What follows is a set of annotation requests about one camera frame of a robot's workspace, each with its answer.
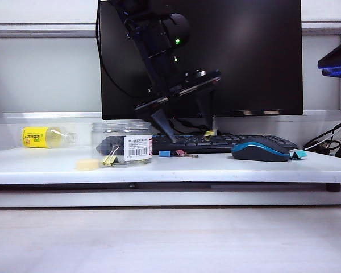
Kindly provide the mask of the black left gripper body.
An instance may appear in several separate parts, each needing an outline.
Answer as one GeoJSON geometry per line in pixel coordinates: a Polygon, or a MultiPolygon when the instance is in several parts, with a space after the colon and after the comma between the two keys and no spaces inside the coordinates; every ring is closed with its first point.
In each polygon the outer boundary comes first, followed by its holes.
{"type": "Polygon", "coordinates": [[[148,102],[141,103],[134,110],[141,112],[145,110],[157,109],[165,104],[193,95],[197,98],[207,96],[214,90],[214,85],[221,79],[220,70],[196,71],[186,75],[184,81],[170,88],[168,93],[148,102]]]}

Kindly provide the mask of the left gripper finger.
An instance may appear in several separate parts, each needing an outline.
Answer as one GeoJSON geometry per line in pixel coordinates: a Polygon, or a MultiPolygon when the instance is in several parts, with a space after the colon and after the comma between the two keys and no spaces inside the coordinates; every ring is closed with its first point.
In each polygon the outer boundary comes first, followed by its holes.
{"type": "Polygon", "coordinates": [[[196,94],[196,102],[208,130],[213,129],[213,88],[206,88],[196,94]]]}
{"type": "Polygon", "coordinates": [[[170,139],[172,143],[176,143],[177,139],[174,135],[171,124],[169,123],[167,116],[163,109],[159,109],[151,114],[151,121],[155,128],[163,132],[170,139]]]}

